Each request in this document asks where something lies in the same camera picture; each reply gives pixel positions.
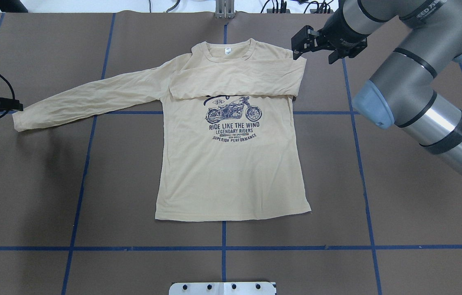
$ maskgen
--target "cream long-sleeve shirt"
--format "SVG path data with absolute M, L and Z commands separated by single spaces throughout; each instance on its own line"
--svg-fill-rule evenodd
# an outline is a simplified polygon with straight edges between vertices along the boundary
M 311 208 L 291 99 L 305 62 L 254 39 L 203 42 L 160 67 L 34 103 L 13 114 L 14 127 L 53 127 L 160 100 L 164 152 L 156 219 L 260 220 L 304 213 Z

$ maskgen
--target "folded sleeve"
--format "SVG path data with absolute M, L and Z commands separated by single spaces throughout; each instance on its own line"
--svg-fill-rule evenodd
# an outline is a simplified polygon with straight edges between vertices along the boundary
M 89 82 L 36 102 L 13 114 L 14 128 L 25 131 L 53 127 L 161 99 L 169 93 L 171 76 L 187 55 L 157 68 Z

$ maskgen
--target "white bracket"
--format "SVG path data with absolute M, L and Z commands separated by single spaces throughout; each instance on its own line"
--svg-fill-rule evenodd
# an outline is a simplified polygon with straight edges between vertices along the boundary
M 169 295 L 276 295 L 275 282 L 174 283 Z
M 216 0 L 216 18 L 234 18 L 234 0 Z

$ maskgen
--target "neckline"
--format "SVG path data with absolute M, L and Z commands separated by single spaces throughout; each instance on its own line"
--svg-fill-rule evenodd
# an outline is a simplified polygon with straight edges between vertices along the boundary
M 228 62 L 228 61 L 232 61 L 232 60 L 247 60 L 248 58 L 251 57 L 251 55 L 253 54 L 253 51 L 255 50 L 255 47 L 257 45 L 257 41 L 254 40 L 254 39 L 249 39 L 247 41 L 243 41 L 243 42 L 240 42 L 240 43 L 234 43 L 234 44 L 212 44 L 212 43 L 207 43 L 206 41 L 202 42 L 201 44 L 201 50 L 203 52 L 203 54 L 205 55 L 205 57 L 212 61 L 212 62 Z M 236 48 L 236 47 L 242 47 L 242 46 L 246 46 L 246 45 L 249 45 L 249 49 L 247 50 L 247 52 L 240 56 L 240 57 L 236 57 L 236 58 L 231 58 L 231 59 L 227 59 L 227 58 L 223 58 L 223 57 L 216 57 L 216 56 L 212 56 L 211 52 L 209 52 L 209 48 Z

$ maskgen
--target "motorcycle wheel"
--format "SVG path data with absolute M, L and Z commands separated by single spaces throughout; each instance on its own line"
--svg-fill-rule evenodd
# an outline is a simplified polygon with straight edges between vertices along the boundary
M 205 118 L 209 124 L 218 123 L 220 120 L 215 117 L 218 115 L 218 110 L 209 110 Z
M 262 111 L 259 107 L 250 107 L 246 112 L 246 117 L 251 122 L 258 121 L 262 117 Z

